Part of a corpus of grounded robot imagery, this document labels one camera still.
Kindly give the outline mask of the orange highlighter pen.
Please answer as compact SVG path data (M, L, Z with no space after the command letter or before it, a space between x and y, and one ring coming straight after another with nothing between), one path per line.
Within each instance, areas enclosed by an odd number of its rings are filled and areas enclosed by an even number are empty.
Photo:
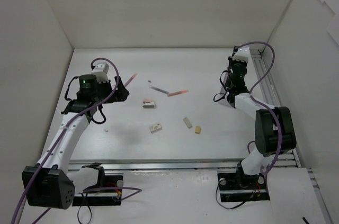
M187 89L184 89L184 90L168 93L167 96L171 97L171 96L176 96L176 95L180 95L180 94L185 94L185 93L188 93L188 92L189 91Z

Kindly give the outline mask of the dark purple pen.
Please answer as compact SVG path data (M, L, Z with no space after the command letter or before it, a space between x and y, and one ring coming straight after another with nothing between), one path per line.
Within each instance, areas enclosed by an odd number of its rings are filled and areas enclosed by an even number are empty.
M164 94L166 94L166 95L168 95L168 94L169 94L169 92L168 92L168 91L166 91L166 90L163 90L163 89L161 89L161 88L158 88L158 87L155 87L155 86L149 86L149 88L151 88L151 89L153 89L153 90L155 90L155 91L158 91L158 92L164 93Z

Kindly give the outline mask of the pink highlighter pen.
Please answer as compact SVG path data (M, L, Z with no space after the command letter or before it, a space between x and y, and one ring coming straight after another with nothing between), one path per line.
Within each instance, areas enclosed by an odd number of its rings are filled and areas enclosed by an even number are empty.
M125 87L127 87L137 76L137 73L134 73L124 84Z

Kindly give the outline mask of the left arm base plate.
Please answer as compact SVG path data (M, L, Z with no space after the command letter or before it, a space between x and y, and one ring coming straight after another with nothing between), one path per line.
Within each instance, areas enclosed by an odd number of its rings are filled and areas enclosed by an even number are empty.
M102 185L97 187L122 187L123 175L122 174L109 174L105 176ZM122 198L122 189L114 190L101 190L95 192L84 193L85 199L81 194L74 197L72 207L90 206L90 207L103 207L103 206L120 206Z

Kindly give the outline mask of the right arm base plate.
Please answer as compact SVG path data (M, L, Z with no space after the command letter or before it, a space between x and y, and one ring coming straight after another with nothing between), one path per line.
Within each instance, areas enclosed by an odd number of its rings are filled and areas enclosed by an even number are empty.
M247 178L241 185L236 173L218 173L218 190L222 203L243 203L255 201L269 201L266 180L262 174Z

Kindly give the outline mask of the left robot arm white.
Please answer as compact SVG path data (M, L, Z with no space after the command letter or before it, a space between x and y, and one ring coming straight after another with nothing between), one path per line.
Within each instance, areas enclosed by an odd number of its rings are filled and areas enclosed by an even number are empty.
M102 105L127 99L129 92L120 76L114 79L112 86L109 79L99 82L93 74L78 77L79 91L62 111L63 120L51 145L33 167L22 172L30 206L68 209L74 197L87 188L94 192L105 188L104 169L99 163L85 165L73 175L68 174L68 165L81 135Z

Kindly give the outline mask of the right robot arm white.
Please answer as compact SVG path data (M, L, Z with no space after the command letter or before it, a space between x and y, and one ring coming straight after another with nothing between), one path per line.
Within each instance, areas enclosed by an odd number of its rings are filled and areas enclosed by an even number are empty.
M253 176L266 176L280 154L295 149L297 140L289 108L269 105L251 96L244 81L247 62L232 57L228 62L227 69L222 72L226 79L220 80L224 91L221 99L255 121L255 147L238 164L234 175L236 185L246 188L252 184Z

